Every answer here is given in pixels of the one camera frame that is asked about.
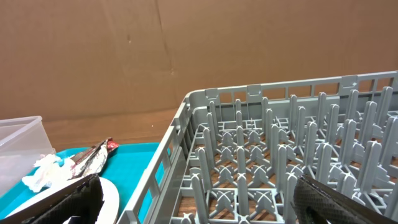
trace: turquoise mat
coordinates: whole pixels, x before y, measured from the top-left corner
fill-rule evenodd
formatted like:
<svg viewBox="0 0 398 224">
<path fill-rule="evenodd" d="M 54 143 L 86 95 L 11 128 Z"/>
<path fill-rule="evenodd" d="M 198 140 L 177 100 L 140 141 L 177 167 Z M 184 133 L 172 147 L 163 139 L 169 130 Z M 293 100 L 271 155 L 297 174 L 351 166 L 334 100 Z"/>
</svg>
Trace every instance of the turquoise mat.
<svg viewBox="0 0 398 224">
<path fill-rule="evenodd" d="M 119 149 L 106 161 L 100 176 L 110 180 L 118 188 L 120 197 L 119 216 L 137 187 L 139 179 L 152 159 L 158 145 L 159 143 L 120 145 Z M 64 159 L 85 149 L 87 148 L 67 149 L 58 152 L 57 156 Z M 33 169 L 28 175 L 33 175 L 36 169 Z M 155 175 L 158 183 L 162 180 L 163 174 L 164 169 L 162 164 L 160 164 L 159 170 Z M 35 195 L 20 181 L 0 198 L 0 219 L 5 218 L 14 209 Z M 138 215 L 141 222 L 144 221 L 151 201 L 148 191 Z"/>
</svg>

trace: clear plastic container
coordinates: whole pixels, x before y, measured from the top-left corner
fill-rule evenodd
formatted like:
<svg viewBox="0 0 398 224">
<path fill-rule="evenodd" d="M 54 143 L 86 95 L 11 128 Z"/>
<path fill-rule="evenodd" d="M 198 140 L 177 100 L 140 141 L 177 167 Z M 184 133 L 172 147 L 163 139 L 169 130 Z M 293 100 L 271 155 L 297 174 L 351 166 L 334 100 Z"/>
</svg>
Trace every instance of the clear plastic container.
<svg viewBox="0 0 398 224">
<path fill-rule="evenodd" d="M 28 174 L 41 154 L 55 153 L 41 116 L 0 121 L 0 197 Z"/>
</svg>

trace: dish rack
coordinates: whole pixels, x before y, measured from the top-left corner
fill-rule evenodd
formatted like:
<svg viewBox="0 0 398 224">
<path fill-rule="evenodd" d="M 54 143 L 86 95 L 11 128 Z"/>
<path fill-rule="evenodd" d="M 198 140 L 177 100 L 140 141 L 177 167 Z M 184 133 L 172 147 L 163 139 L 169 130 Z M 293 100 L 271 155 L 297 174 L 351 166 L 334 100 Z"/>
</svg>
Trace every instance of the dish rack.
<svg viewBox="0 0 398 224">
<path fill-rule="evenodd" d="M 295 223 L 302 174 L 398 220 L 397 90 L 382 72 L 193 91 L 118 223 Z"/>
</svg>

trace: plate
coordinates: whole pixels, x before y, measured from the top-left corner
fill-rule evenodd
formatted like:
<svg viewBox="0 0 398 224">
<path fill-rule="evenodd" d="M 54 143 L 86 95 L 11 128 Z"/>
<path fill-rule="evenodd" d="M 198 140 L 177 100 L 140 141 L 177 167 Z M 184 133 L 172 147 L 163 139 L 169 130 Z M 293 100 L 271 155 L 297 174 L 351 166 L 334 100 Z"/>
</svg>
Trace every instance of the plate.
<svg viewBox="0 0 398 224">
<path fill-rule="evenodd" d="M 14 211 L 12 211 L 8 216 L 13 215 L 33 204 L 36 202 L 58 192 L 59 190 L 69 186 L 70 184 L 73 184 L 74 182 L 80 180 L 80 178 L 73 179 L 73 180 L 68 180 L 62 185 L 56 185 L 53 186 L 47 190 L 44 190 L 43 192 L 35 195 L 19 207 L 17 207 Z M 110 182 L 109 180 L 100 177 L 99 181 L 101 182 L 102 186 L 102 191 L 104 193 L 104 204 L 101 208 L 101 211 L 99 211 L 99 215 L 97 218 L 96 224 L 113 224 L 116 223 L 116 219 L 118 217 L 118 210 L 119 210 L 119 192 L 116 188 L 116 186 Z"/>
</svg>

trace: brown wall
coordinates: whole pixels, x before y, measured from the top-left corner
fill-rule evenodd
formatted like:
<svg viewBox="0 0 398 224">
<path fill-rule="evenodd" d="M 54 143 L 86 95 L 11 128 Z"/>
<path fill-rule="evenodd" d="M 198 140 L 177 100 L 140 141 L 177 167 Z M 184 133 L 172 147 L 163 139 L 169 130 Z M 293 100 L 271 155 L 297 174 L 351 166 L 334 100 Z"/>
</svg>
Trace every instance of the brown wall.
<svg viewBox="0 0 398 224">
<path fill-rule="evenodd" d="M 0 119 L 176 108 L 191 90 L 398 70 L 396 0 L 0 1 Z"/>
</svg>

